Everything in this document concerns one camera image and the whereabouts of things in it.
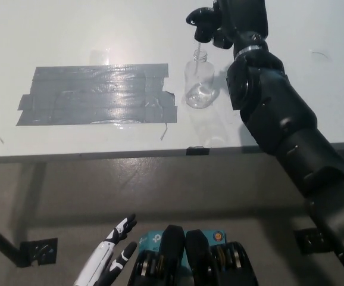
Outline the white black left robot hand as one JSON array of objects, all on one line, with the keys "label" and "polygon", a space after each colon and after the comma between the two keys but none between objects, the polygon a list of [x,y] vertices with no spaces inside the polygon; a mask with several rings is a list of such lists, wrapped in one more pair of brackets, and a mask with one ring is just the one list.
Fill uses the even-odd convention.
[{"label": "white black left robot hand", "polygon": [[114,248],[127,238],[136,223],[136,215],[131,214],[115,226],[94,249],[74,285],[112,285],[135,252],[137,243],[130,242],[117,258],[112,259]]}]

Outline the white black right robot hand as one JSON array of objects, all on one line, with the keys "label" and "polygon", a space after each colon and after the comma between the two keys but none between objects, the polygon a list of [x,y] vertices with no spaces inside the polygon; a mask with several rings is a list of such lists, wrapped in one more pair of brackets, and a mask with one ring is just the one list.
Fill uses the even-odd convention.
[{"label": "white black right robot hand", "polygon": [[213,45],[233,48],[236,54],[249,46],[268,50],[268,20],[265,2],[260,0],[214,1],[213,9],[220,26],[213,36]]}]

